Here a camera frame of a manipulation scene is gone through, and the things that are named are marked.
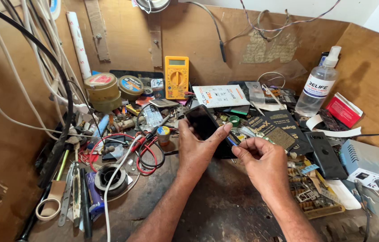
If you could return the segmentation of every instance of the spray bottle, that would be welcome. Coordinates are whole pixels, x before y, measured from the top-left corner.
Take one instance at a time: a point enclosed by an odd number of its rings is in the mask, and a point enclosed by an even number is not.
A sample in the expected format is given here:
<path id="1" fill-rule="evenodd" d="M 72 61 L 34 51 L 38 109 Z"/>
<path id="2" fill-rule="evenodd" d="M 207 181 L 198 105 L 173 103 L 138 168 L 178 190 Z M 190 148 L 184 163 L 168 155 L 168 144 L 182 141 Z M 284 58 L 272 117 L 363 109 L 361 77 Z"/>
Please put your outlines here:
<path id="1" fill-rule="evenodd" d="M 331 87 L 339 77 L 339 72 L 334 67 L 341 48 L 333 46 L 322 66 L 312 69 L 295 108 L 298 114 L 312 117 L 318 113 Z"/>

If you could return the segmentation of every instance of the white power supply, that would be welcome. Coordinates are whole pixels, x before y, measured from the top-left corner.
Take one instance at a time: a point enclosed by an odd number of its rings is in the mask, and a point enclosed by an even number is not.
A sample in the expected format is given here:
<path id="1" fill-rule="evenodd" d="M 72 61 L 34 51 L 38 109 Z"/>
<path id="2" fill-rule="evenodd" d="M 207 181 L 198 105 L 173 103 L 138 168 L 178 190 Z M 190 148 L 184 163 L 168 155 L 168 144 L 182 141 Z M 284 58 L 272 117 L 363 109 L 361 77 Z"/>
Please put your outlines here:
<path id="1" fill-rule="evenodd" d="M 363 186 L 379 190 L 379 147 L 347 140 L 340 150 L 340 161 L 348 181 L 359 179 Z"/>

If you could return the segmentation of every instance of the bottle cap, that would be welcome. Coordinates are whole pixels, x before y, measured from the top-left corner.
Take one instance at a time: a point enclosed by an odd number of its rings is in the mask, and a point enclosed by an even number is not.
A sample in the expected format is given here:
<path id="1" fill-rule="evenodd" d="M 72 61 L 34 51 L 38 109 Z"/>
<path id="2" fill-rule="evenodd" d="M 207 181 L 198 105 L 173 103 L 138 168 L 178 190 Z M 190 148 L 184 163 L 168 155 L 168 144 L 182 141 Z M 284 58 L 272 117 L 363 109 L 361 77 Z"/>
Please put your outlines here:
<path id="1" fill-rule="evenodd" d="M 335 67 L 337 64 L 337 61 L 339 60 L 339 53 L 342 47 L 340 46 L 333 46 L 330 50 L 330 54 L 325 58 L 324 63 L 322 63 L 325 67 Z"/>

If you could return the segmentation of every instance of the forearm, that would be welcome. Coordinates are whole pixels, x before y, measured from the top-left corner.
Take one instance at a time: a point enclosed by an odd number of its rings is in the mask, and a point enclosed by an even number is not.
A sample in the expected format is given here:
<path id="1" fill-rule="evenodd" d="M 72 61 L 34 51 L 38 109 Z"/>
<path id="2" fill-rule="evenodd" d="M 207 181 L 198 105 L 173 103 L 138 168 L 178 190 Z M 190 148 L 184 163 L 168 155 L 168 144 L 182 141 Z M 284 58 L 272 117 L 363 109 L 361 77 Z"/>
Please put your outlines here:
<path id="1" fill-rule="evenodd" d="M 183 208 L 196 182 L 176 177 L 154 211 L 133 233 L 127 242 L 171 241 Z"/>
<path id="2" fill-rule="evenodd" d="M 288 242 L 319 242 L 321 238 L 310 224 L 292 195 L 267 203 Z"/>

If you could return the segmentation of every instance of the phone screen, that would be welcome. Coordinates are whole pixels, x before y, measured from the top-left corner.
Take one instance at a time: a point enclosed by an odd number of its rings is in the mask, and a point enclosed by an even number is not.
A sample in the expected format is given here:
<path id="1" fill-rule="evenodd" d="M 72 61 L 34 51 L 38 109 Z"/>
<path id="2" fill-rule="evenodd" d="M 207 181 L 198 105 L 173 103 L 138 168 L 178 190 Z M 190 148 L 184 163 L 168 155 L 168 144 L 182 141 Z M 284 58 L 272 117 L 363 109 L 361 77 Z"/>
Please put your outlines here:
<path id="1" fill-rule="evenodd" d="M 219 128 L 219 125 L 204 105 L 189 110 L 185 113 L 185 116 L 202 140 L 207 140 Z M 216 149 L 214 157 L 219 159 L 236 158 L 231 152 L 231 146 L 230 141 L 225 138 Z"/>

